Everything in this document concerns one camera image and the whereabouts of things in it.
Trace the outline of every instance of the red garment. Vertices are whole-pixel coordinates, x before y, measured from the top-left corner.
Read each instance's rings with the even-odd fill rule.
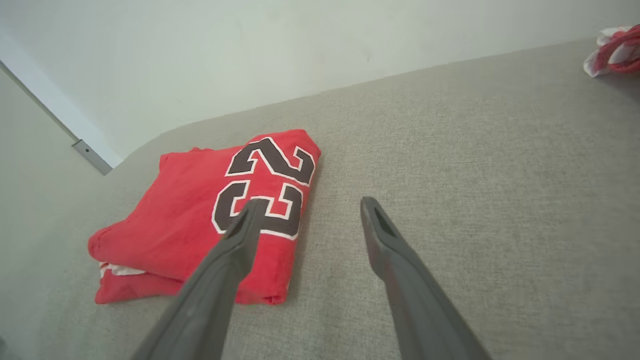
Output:
[[[96,303],[177,293],[254,197],[270,205],[236,302],[284,302],[320,154],[304,130],[290,130],[257,136],[244,147],[163,155],[135,210],[89,239],[90,255],[103,262]]]

